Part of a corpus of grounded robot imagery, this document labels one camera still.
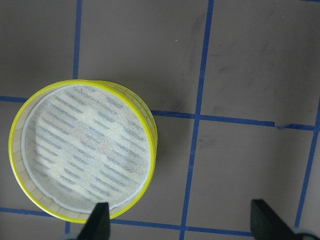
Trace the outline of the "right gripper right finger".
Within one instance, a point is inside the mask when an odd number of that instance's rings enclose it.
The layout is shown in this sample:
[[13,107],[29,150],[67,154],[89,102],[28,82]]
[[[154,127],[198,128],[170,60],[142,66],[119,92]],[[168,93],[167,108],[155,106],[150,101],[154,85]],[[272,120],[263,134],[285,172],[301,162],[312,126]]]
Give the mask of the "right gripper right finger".
[[250,231],[255,240],[294,240],[296,237],[263,199],[251,200]]

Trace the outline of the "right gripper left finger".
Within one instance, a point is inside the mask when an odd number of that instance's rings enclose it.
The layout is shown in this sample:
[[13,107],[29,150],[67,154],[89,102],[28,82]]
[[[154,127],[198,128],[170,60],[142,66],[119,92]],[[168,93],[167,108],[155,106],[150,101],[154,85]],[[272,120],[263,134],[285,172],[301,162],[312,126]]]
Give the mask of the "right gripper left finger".
[[109,204],[97,203],[81,232],[78,240],[108,240],[111,235]]

